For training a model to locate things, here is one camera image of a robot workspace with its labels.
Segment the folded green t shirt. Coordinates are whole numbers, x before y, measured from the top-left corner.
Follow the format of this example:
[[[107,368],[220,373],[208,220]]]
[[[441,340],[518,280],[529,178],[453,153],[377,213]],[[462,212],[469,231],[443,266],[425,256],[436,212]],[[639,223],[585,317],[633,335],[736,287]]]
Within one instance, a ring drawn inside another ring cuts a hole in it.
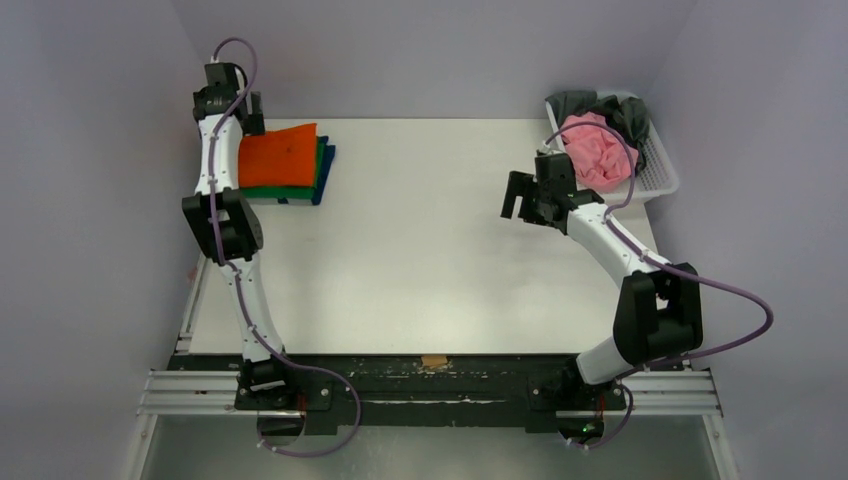
[[[275,199],[280,204],[292,204],[297,201],[306,201],[311,205],[319,205],[323,198],[329,176],[330,167],[335,158],[335,146],[329,144],[328,136],[316,138],[316,180],[311,187],[242,187],[241,190],[247,198]]]

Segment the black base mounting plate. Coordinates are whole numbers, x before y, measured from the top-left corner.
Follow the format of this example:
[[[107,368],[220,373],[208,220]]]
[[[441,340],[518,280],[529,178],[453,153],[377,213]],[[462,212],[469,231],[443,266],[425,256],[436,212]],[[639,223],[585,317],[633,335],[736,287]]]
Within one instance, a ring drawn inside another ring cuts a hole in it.
[[[260,433],[275,441],[353,425],[521,428],[594,440],[604,413],[628,407],[622,386],[583,384],[573,354],[449,355],[441,365],[414,355],[292,360],[295,368],[246,367],[238,355],[175,355],[168,368],[235,374],[235,410],[258,413]]]

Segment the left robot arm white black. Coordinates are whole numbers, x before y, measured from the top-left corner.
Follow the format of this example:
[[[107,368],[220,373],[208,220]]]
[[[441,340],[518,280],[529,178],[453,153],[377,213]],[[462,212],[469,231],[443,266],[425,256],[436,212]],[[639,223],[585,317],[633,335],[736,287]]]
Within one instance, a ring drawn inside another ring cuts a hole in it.
[[[297,399],[298,382],[286,374],[283,342],[272,322],[261,279],[263,231],[238,183],[243,139],[265,133],[261,96],[250,90],[243,69],[213,61],[204,67],[207,84],[193,94],[193,116],[202,141],[195,192],[182,211],[201,252],[225,279],[242,337],[239,393],[258,394],[272,408]]]

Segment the pink t shirt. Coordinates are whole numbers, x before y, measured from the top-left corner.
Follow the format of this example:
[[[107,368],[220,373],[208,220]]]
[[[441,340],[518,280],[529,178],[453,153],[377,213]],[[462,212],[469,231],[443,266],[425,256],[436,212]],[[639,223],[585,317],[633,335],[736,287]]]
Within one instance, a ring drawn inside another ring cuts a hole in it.
[[[628,146],[625,150],[612,133],[597,126],[574,127],[564,131],[561,138],[577,180],[599,193],[614,191],[632,175],[626,150],[639,160],[636,149]]]

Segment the brown tape piece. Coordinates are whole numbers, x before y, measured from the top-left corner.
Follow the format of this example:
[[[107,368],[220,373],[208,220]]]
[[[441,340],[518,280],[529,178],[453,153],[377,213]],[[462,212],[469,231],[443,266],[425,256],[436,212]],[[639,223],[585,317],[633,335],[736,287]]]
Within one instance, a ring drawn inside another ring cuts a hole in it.
[[[450,359],[446,355],[423,355],[421,357],[421,368],[425,370],[438,370],[449,365]]]

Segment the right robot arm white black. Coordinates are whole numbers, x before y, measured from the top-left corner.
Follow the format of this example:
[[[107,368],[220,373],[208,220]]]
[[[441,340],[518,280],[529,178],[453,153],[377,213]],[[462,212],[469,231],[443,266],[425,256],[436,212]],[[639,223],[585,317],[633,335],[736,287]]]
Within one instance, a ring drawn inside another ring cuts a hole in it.
[[[611,335],[570,362],[561,381],[564,399],[584,407],[601,384],[648,362],[680,355],[703,342],[700,287],[694,268],[648,261],[649,249],[612,216],[603,198],[579,189],[565,154],[539,153],[535,171],[512,171],[501,210],[554,228],[590,253],[619,289]]]

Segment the folded blue t shirt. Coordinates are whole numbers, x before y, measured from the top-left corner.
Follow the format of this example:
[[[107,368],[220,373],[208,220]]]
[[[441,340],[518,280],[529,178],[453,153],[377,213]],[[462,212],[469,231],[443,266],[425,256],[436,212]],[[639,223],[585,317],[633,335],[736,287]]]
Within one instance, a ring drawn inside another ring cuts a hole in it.
[[[329,143],[328,136],[317,138],[316,173],[317,178],[311,187],[285,187],[284,193],[277,199],[283,205],[312,205],[322,202],[330,170],[336,156],[336,146]]]

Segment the white plastic basket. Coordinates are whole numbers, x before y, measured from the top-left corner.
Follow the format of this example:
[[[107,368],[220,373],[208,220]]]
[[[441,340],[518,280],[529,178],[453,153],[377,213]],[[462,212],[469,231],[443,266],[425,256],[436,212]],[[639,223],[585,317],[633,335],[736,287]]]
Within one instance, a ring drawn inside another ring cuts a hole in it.
[[[599,94],[616,95],[619,99],[624,99],[627,96],[633,96],[641,99],[639,96],[627,91],[615,90],[595,90]],[[546,103],[546,112],[553,131],[558,131],[551,106]],[[630,185],[634,186],[632,201],[634,203],[644,203],[651,199],[658,198],[664,195],[669,195],[675,192],[679,187],[679,177],[675,172],[671,160],[665,151],[665,148],[659,138],[658,132],[652,122],[650,115],[649,122],[649,138],[646,145],[643,147],[644,159],[646,166],[640,174],[635,172],[635,180],[625,180],[614,191],[602,193],[601,196],[609,203],[619,203],[623,201],[628,192]]]

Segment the dark grey t shirt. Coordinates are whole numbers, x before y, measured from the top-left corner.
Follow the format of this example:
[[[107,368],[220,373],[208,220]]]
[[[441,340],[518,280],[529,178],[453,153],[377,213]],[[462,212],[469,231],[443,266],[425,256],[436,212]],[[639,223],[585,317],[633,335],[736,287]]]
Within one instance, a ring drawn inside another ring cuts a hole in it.
[[[636,174],[645,168],[643,147],[649,138],[650,115],[643,100],[633,96],[619,99],[616,95],[602,95],[595,90],[566,90],[547,96],[545,101],[551,106],[558,127],[571,115],[591,112],[603,117],[606,124],[638,152],[634,156]]]

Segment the orange t shirt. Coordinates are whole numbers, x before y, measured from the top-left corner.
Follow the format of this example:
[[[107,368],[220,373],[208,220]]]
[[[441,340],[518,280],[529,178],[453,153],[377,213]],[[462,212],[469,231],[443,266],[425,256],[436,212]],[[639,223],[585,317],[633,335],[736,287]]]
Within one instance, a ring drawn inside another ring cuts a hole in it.
[[[238,153],[239,186],[312,186],[317,144],[316,123],[244,137]]]

